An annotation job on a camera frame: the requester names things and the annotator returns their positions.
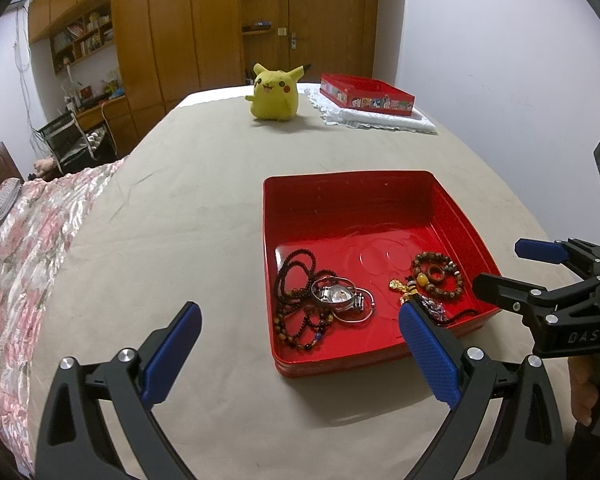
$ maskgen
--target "red box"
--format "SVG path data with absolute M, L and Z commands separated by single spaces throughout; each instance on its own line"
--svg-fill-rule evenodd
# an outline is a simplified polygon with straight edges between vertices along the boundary
M 467 308 L 480 312 L 461 317 L 451 332 L 467 334 L 499 312 L 479 301 L 471 288 L 480 272 L 499 275 L 498 267 L 471 222 L 428 171 L 272 176 L 264 181 L 263 209 L 269 339 L 276 368 L 284 376 L 336 372 L 409 355 L 398 328 L 400 294 L 388 285 L 394 278 L 404 280 L 422 251 L 448 255 L 465 276 L 464 294 L 444 303 L 449 314 Z M 273 330 L 278 268 L 298 248 L 313 251 L 317 269 L 334 270 L 376 299 L 367 322 L 334 321 L 311 351 L 289 348 Z M 305 283 L 297 267 L 291 270 L 287 288 Z M 301 321 L 302 311 L 285 319 L 291 332 Z
M 410 116 L 415 97 L 378 79 L 322 74 L 320 93 L 340 108 Z

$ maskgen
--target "pikachu plush toy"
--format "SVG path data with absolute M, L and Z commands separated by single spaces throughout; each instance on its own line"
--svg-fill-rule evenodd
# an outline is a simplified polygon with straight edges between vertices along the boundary
M 259 63 L 253 66 L 256 81 L 253 95 L 245 96 L 251 101 L 251 113 L 258 119 L 288 121 L 298 111 L 298 88 L 296 83 L 311 65 L 303 65 L 291 72 L 267 70 Z

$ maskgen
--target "blue gripper pad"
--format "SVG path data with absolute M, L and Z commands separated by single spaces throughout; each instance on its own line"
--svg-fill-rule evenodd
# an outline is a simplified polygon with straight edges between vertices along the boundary
M 146 408 L 167 398 L 201 330 L 202 312 L 191 303 L 144 370 L 140 399 Z
M 515 251 L 519 258 L 548 264 L 562 264 L 569 259 L 569 253 L 560 244 L 528 238 L 520 238 L 516 242 Z
M 454 409 L 462 396 L 458 386 L 458 369 L 429 327 L 418 316 L 416 308 L 417 306 L 409 301 L 400 307 L 400 333 L 436 399 L 446 402 L 450 409 Z

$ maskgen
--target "floral bedspread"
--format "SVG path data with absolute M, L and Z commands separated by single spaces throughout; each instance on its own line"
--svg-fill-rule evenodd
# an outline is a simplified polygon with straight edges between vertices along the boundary
M 0 227 L 0 437 L 32 472 L 29 369 L 46 299 L 75 234 L 122 161 L 26 182 Z

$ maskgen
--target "brown ring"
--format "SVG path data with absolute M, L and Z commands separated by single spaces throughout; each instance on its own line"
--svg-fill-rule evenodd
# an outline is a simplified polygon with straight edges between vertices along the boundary
M 437 270 L 438 272 L 436 274 L 438 274 L 437 278 L 434 278 L 433 273 L 431 272 L 432 270 Z M 429 267 L 427 267 L 427 270 L 425 271 L 425 274 L 427 275 L 427 278 L 429 279 L 429 281 L 431 283 L 442 283 L 445 281 L 446 275 L 445 275 L 445 271 L 442 270 L 442 267 L 440 267 L 438 264 L 430 264 Z

